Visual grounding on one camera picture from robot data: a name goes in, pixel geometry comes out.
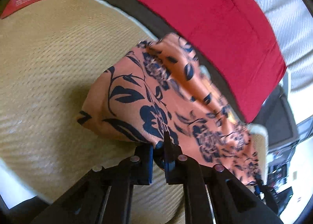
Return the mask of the orange floral blouse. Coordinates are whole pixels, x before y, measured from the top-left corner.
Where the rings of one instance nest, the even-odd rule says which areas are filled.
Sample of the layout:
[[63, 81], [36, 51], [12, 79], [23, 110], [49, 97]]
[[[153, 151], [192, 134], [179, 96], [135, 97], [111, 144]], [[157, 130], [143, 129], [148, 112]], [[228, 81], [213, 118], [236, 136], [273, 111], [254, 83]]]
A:
[[201, 72], [196, 52], [167, 34], [141, 41], [91, 86], [77, 122], [101, 137], [160, 147], [168, 133], [199, 164], [221, 164], [244, 185], [261, 173], [248, 129]]

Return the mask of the dark brown leather sofa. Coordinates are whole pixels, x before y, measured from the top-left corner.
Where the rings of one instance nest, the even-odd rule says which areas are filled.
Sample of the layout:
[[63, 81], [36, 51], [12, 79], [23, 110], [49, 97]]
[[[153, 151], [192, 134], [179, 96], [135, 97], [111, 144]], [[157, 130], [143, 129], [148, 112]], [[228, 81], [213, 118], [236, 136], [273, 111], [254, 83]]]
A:
[[[175, 31], [161, 17], [137, 0], [103, 1], [139, 20], [158, 38]], [[284, 148], [291, 149], [297, 145], [299, 140], [297, 126], [287, 101], [287, 94], [279, 84], [273, 85], [271, 90], [271, 93], [266, 94], [265, 103], [252, 122], [266, 127], [270, 152]]]

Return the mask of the woven bamboo seat mat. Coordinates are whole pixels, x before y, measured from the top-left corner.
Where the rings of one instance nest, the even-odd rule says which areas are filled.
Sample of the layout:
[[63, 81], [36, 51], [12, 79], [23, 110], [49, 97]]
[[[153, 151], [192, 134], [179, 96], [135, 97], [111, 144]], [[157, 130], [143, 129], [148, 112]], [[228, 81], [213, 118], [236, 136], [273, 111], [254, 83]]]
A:
[[[105, 70], [158, 40], [95, 0], [43, 0], [1, 20], [1, 160], [49, 206], [91, 169], [153, 147], [101, 137], [77, 116]], [[183, 185], [166, 181], [163, 144], [153, 147], [150, 185], [133, 188], [129, 223], [185, 221]]]

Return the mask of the beige dotted curtain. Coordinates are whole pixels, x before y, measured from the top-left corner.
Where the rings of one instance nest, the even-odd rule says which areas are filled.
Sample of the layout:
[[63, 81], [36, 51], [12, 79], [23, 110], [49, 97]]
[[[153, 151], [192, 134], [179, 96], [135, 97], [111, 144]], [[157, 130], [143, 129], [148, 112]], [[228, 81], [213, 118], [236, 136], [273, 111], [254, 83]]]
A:
[[312, 88], [312, 16], [302, 0], [255, 0], [275, 33], [291, 92]]

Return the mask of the red knitted cloth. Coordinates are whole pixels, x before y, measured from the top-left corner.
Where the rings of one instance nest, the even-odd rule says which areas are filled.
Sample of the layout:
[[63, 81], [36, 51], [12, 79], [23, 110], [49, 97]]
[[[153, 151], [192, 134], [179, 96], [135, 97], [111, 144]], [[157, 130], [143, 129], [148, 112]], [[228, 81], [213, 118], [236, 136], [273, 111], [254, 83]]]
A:
[[251, 122], [285, 74], [266, 16], [254, 0], [138, 0], [195, 47], [227, 82]]

